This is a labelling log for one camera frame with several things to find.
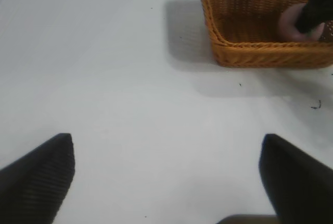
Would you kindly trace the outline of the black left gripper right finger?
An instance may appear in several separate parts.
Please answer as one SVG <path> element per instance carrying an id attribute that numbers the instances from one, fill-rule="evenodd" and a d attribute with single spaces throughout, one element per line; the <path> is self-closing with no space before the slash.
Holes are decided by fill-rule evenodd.
<path id="1" fill-rule="evenodd" d="M 266 134 L 259 172 L 280 223 L 332 223 L 332 169 L 276 134 Z"/>

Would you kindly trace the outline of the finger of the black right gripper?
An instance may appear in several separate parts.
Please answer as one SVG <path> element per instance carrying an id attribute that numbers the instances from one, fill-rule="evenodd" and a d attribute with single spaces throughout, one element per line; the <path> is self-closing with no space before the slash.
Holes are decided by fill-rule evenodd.
<path id="1" fill-rule="evenodd" d="M 309 33 L 319 24 L 332 20 L 332 0 L 308 0 L 296 20 L 300 33 Z"/>

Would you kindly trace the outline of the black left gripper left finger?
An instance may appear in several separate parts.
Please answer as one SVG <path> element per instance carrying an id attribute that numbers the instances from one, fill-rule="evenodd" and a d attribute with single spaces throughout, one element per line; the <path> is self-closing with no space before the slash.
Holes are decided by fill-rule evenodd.
<path id="1" fill-rule="evenodd" d="M 53 223 L 74 174 L 69 133 L 55 135 L 1 169 L 1 223 Z"/>

